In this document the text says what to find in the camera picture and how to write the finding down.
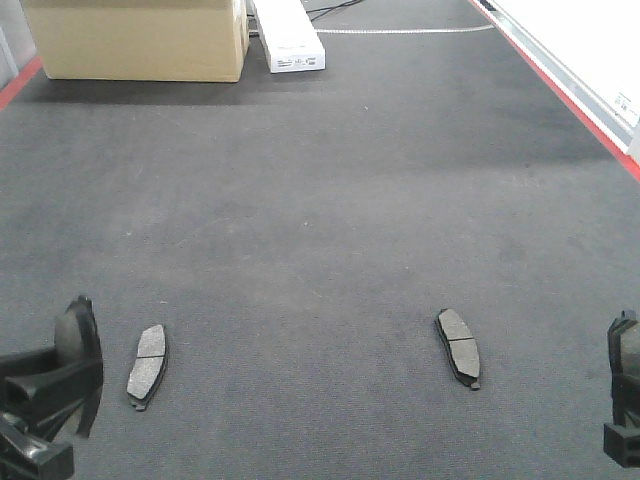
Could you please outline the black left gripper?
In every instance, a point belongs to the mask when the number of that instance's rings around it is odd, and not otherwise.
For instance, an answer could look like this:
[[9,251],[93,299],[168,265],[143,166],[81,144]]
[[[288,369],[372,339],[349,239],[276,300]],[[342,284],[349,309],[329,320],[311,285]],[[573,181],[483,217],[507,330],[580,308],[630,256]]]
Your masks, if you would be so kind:
[[1,357],[1,478],[70,479],[73,447],[52,443],[98,381],[100,362],[60,366],[54,348]]

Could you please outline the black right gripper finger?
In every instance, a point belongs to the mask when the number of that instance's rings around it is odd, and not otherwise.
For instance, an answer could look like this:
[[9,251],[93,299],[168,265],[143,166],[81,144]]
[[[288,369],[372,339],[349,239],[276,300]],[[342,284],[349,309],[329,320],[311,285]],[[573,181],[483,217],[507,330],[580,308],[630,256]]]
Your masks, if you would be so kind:
[[639,379],[612,376],[612,423],[605,423],[603,451],[623,468],[639,467]]

